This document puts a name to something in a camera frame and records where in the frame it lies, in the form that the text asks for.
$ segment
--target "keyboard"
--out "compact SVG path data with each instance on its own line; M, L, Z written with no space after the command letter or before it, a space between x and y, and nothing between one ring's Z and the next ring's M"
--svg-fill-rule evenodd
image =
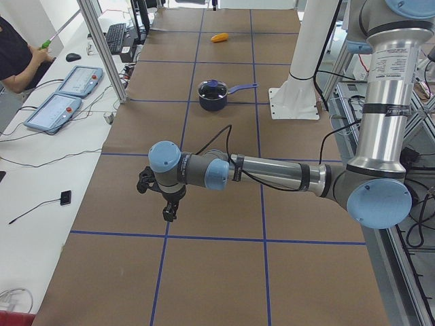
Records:
M110 25L106 34L107 45L109 46L110 53L119 54L122 49L122 41L124 40L124 33L126 30L126 24L113 24Z

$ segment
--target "label on robot arm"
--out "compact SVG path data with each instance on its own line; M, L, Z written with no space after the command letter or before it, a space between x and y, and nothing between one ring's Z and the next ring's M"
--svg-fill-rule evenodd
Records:
M411 83L417 55L417 48L395 48L373 53L368 81L403 80Z

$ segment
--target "computer mouse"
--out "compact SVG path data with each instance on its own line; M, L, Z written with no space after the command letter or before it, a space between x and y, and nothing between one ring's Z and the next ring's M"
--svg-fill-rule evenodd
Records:
M67 57L65 58L68 62L80 60L82 57L77 53L68 53Z

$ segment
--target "pot handle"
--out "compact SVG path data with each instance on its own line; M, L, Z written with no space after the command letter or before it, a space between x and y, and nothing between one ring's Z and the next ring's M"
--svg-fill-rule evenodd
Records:
M249 88L257 88L257 87L258 87L258 84L237 85L237 86L234 86L234 87L230 88L228 90L228 93L229 94L234 94L238 90L246 90L246 89L249 89Z

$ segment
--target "blue and white device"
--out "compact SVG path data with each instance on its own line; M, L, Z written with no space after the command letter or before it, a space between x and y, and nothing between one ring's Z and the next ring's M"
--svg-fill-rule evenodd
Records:
M24 125L48 134L55 134L72 118L81 104L81 98L53 93L32 113Z
M102 68L75 66L57 92L80 98L87 97L98 85L102 76Z

